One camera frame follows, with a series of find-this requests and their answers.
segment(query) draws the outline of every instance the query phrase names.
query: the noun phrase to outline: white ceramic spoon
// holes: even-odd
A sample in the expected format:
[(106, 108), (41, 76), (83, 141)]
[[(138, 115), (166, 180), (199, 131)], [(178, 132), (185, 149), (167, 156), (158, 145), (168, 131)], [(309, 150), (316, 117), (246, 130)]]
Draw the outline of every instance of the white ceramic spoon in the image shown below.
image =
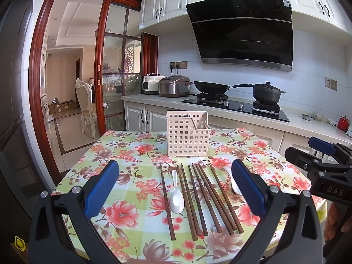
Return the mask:
[(233, 179), (233, 176), (232, 176), (232, 172), (231, 172), (231, 169), (228, 168), (228, 167), (223, 167), (223, 169), (229, 174), (230, 176), (230, 179), (231, 179), (231, 186), (232, 186), (232, 189), (235, 193), (239, 194), (239, 195), (243, 195), (240, 191), (240, 188), (237, 186), (235, 180)]
[(184, 209), (184, 198), (181, 191), (177, 188), (177, 171), (171, 172), (174, 181), (174, 189), (170, 195), (170, 208), (174, 213), (181, 213)]

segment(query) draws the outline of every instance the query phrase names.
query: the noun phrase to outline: white plastic basket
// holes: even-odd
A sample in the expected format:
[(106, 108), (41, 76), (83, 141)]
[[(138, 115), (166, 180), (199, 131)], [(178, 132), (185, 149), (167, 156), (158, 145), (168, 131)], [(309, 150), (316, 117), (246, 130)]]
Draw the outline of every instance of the white plastic basket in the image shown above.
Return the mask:
[(211, 128), (207, 111), (167, 111), (168, 156), (205, 157)]

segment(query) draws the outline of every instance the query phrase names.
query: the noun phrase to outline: red canister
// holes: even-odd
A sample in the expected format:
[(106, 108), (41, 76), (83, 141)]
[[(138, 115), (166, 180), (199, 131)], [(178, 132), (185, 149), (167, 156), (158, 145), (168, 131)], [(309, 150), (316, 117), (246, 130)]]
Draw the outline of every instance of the red canister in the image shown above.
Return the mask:
[(340, 130), (342, 130), (344, 132), (347, 132), (347, 130), (348, 130), (348, 119), (346, 118), (346, 116), (345, 117), (341, 116), (341, 118), (339, 120), (339, 123), (337, 124), (337, 127)]

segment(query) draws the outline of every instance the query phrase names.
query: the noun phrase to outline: blue gripper pad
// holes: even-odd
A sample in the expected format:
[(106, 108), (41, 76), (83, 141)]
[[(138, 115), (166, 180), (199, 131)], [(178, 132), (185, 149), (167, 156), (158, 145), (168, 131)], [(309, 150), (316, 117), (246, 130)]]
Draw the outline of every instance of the blue gripper pad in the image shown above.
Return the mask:
[(233, 161), (231, 170), (252, 213), (263, 218), (266, 215), (265, 197), (250, 176), (249, 170), (239, 159)]
[(119, 172), (119, 164), (116, 161), (110, 161), (101, 172), (103, 175), (100, 176), (100, 179), (86, 197), (84, 214), (88, 219), (99, 214), (119, 177)]
[(328, 142), (320, 140), (315, 137), (310, 137), (308, 140), (309, 147), (324, 153), (325, 155), (331, 156), (336, 153), (334, 146)]

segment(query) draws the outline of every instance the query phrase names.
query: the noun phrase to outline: metal screw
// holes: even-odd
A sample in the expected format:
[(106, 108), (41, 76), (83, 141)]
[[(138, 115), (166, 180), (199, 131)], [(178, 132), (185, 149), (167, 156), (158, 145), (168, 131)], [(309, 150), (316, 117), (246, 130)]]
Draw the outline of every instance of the metal screw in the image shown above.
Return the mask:
[(302, 193), (305, 197), (310, 197), (310, 192), (308, 190), (304, 190)]
[(46, 198), (47, 196), (48, 196), (48, 192), (46, 190), (44, 190), (40, 193), (41, 198)]
[(77, 186), (73, 187), (71, 191), (72, 191), (72, 193), (74, 193), (74, 194), (78, 194), (78, 193), (81, 191), (81, 189), (82, 189), (82, 188), (77, 185)]
[(277, 194), (277, 193), (279, 192), (279, 188), (278, 188), (277, 186), (275, 186), (275, 185), (271, 185), (271, 186), (269, 187), (269, 190), (270, 190), (272, 193), (274, 193), (274, 194)]

